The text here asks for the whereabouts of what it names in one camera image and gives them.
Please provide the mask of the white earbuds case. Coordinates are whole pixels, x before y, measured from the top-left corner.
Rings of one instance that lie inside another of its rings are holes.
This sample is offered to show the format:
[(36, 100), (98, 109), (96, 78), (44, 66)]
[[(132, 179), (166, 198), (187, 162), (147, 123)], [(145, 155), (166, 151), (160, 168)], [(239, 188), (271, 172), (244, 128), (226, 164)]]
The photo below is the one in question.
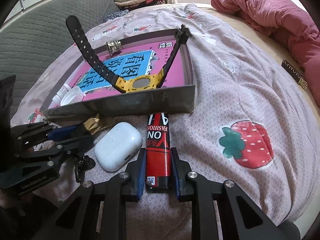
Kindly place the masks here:
[(143, 138), (128, 122), (116, 124), (94, 147), (95, 157), (103, 170), (119, 170), (141, 148)]

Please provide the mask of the grey cardboard box tray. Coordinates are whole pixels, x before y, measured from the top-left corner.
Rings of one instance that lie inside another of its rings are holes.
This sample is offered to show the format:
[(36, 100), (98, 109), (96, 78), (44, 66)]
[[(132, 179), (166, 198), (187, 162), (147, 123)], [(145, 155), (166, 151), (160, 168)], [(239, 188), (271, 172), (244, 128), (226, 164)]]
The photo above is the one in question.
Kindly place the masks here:
[(83, 40), (81, 56), (67, 64), (40, 110), (51, 119), (191, 113), (190, 37), (181, 26), (113, 40), (97, 49)]

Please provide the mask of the brass metal knob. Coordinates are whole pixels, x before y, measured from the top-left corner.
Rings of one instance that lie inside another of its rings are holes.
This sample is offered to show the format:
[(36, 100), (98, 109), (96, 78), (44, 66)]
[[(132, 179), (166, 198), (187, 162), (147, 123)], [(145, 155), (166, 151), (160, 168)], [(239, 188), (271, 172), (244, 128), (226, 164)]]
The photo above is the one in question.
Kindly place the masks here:
[(122, 51), (122, 45), (120, 40), (109, 41), (106, 43), (107, 51), (112, 57), (114, 54), (119, 54)]

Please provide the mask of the black gold lettered case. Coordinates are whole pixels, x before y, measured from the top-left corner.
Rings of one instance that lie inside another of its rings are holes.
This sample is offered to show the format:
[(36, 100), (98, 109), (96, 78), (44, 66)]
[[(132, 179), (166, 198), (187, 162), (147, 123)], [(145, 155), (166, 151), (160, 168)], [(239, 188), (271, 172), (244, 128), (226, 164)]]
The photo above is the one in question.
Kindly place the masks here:
[(303, 76), (292, 66), (288, 61), (283, 60), (281, 66), (291, 75), (295, 82), (304, 90), (308, 89), (308, 83), (303, 79)]

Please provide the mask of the small white pill bottle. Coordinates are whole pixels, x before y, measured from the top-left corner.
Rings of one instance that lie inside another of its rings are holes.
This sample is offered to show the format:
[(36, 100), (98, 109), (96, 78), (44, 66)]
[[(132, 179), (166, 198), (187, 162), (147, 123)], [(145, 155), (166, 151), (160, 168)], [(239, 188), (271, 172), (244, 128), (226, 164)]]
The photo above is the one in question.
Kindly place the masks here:
[(62, 98), (67, 94), (67, 92), (69, 92), (71, 90), (71, 87), (68, 84), (64, 84), (59, 90), (58, 92), (55, 94), (55, 96), (52, 98), (52, 101), (56, 104), (56, 105), (60, 105)]

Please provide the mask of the pink blue children's book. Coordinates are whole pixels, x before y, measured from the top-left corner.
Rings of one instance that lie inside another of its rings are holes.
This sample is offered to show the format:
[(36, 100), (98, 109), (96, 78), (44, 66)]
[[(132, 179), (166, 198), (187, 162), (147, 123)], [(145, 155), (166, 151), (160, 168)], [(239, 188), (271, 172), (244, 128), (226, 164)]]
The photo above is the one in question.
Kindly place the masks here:
[[(107, 51), (100, 54), (99, 59), (115, 74), (123, 79), (131, 80), (141, 75), (157, 74), (167, 62), (174, 40), (145, 43), (142, 45), (123, 49), (118, 56), (110, 57)], [(178, 53), (163, 83), (163, 88), (178, 87), (188, 84), (187, 76), (182, 62), (182, 55)], [(82, 60), (75, 64), (75, 70), (67, 75), (62, 82), (61, 90), (52, 98), (49, 109), (60, 106), (66, 90), (78, 86), (82, 93), (82, 101), (89, 101), (107, 96), (118, 95), (110, 83), (97, 74), (90, 65)]]

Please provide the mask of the pink crumpled quilt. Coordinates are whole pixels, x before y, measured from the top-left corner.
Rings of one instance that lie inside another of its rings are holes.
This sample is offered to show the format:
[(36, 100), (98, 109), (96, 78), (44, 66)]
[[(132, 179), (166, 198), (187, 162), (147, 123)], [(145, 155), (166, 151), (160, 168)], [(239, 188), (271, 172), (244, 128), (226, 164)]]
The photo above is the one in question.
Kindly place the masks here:
[(210, 0), (212, 7), (238, 15), (251, 28), (282, 44), (304, 70), (319, 102), (319, 29), (311, 16), (291, 0)]

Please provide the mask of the grey quilted headboard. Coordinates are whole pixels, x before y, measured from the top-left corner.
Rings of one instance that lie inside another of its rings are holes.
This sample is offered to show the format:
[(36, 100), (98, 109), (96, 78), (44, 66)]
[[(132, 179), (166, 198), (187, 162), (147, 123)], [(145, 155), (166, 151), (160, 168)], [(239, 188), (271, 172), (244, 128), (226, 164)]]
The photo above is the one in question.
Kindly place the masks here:
[(10, 114), (43, 72), (73, 39), (66, 18), (75, 15), (84, 31), (119, 9), (113, 0), (53, 0), (27, 12), (1, 31), (1, 78), (15, 75)]

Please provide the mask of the red black lighter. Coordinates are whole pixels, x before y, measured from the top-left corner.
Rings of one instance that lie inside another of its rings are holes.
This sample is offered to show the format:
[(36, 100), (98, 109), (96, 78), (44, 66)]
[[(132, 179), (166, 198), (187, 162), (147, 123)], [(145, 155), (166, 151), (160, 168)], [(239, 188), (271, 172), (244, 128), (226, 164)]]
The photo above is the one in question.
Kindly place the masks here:
[(165, 112), (148, 116), (146, 187), (150, 192), (165, 191), (171, 187), (169, 118)]

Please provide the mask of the white plastic bottle cap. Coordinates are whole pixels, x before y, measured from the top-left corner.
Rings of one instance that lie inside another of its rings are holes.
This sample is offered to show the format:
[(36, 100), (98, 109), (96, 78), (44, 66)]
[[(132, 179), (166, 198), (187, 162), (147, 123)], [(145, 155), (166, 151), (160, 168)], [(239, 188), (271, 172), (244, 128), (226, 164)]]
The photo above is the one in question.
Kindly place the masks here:
[(73, 87), (62, 97), (60, 106), (66, 106), (73, 103), (81, 102), (83, 98), (83, 91), (78, 86)]

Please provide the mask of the dark patterned cloth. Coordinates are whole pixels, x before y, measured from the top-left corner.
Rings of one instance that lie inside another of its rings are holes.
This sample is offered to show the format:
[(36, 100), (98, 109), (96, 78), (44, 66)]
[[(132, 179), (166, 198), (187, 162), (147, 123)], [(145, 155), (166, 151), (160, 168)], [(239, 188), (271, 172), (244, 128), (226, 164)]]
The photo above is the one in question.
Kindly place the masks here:
[(126, 9), (126, 10), (121, 10), (121, 11), (117, 11), (117, 12), (114, 12), (110, 15), (105, 15), (101, 22), (102, 23), (105, 23), (105, 22), (108, 22), (108, 21), (111, 21), (111, 20), (114, 20), (115, 18), (119, 18), (119, 17), (123, 17), (125, 15), (127, 15), (129, 13), (129, 10)]

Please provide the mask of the yellow black wrist watch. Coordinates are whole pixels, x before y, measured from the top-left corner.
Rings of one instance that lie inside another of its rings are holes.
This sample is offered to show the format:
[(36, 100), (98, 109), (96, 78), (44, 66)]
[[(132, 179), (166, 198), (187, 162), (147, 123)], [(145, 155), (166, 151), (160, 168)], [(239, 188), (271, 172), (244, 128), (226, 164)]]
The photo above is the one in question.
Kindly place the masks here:
[(161, 70), (157, 74), (141, 75), (140, 67), (150, 63), (151, 56), (146, 57), (142, 51), (139, 51), (126, 56), (112, 56), (108, 59), (108, 63), (104, 63), (92, 48), (79, 19), (74, 15), (68, 16), (66, 25), (84, 60), (102, 79), (122, 94), (161, 88), (180, 46), (185, 45), (191, 37), (191, 32), (185, 25), (175, 29), (176, 42)]

